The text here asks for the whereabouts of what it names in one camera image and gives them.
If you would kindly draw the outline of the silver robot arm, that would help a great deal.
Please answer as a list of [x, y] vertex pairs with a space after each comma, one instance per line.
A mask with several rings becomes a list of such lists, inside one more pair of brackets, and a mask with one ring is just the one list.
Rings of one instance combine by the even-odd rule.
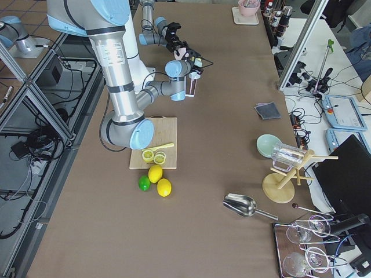
[[176, 53], [186, 47], [186, 43], [177, 36], [177, 30], [181, 28], [179, 23], [168, 23], [164, 17], [153, 19], [155, 1], [140, 1], [140, 5], [143, 11], [139, 34], [141, 45], [163, 45], [168, 51]]
[[[178, 23], [154, 19], [153, 1], [142, 1], [142, 32], [135, 35], [128, 1], [48, 1], [51, 28], [87, 37], [101, 66], [113, 111], [101, 123], [104, 141], [119, 147], [143, 149], [154, 135], [144, 109], [160, 96], [173, 101], [186, 97], [186, 78], [202, 74], [202, 56], [180, 40]], [[164, 45], [174, 60], [165, 66], [167, 81], [153, 81], [140, 60], [138, 44]]]

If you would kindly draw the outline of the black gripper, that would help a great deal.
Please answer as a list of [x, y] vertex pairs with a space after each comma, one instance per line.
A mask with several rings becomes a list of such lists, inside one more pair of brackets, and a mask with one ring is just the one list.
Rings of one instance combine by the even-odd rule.
[[196, 67], [194, 65], [194, 61], [196, 58], [202, 59], [201, 55], [192, 49], [187, 49], [187, 53], [188, 53], [188, 57], [186, 58], [186, 61], [188, 61], [191, 64], [192, 68], [202, 68], [202, 67]]
[[179, 50], [184, 48], [185, 42], [181, 41], [180, 38], [177, 36], [177, 30], [181, 28], [181, 25], [176, 22], [172, 22], [167, 25], [165, 40], [166, 40], [166, 48], [170, 52], [176, 52], [179, 54]]

